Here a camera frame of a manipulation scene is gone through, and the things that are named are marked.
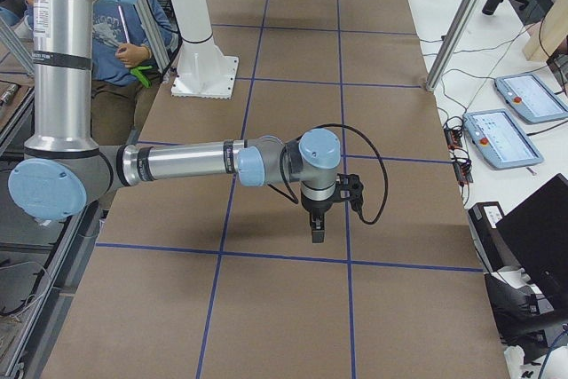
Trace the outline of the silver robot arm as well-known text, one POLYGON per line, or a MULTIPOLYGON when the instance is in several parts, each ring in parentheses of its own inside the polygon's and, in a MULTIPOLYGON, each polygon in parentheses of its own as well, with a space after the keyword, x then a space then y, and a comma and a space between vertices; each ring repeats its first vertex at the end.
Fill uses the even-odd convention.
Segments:
MULTIPOLYGON (((62 220, 105 193, 141 182, 213 174, 244 186, 299 182, 312 239, 341 194, 338 137, 325 129, 283 143, 264 136, 186 146, 100 146, 91 136, 92 13, 97 0, 34 0, 35 132, 10 174, 31 217, 62 220)), ((132 3, 136 0, 119 0, 132 3)))

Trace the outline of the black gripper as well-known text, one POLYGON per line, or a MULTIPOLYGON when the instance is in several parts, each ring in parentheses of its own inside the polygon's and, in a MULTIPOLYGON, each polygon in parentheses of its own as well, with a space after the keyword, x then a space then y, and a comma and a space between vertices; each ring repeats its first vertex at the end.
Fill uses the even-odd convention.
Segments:
POLYGON ((314 244, 323 243, 325 240, 325 215, 332 208, 333 202, 330 200, 315 201, 302 194, 301 203, 310 216, 312 242, 314 244))

